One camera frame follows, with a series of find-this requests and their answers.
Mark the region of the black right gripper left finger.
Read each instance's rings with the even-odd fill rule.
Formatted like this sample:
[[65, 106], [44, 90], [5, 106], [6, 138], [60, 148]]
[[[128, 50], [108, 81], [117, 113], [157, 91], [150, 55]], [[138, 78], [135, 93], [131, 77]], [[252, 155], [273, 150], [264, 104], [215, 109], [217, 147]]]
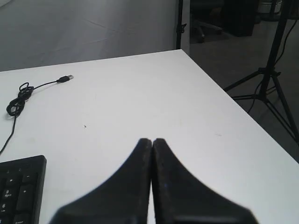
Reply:
[[139, 139], [120, 168], [99, 187], [61, 207], [52, 224], [145, 224], [151, 186], [152, 142]]

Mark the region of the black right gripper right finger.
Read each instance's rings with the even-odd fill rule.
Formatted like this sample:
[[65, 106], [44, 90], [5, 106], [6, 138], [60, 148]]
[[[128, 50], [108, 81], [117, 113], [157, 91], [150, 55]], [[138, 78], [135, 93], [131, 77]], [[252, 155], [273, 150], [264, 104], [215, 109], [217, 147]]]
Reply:
[[152, 147], [152, 192], [158, 224], [256, 224], [252, 212], [204, 185], [164, 139]]

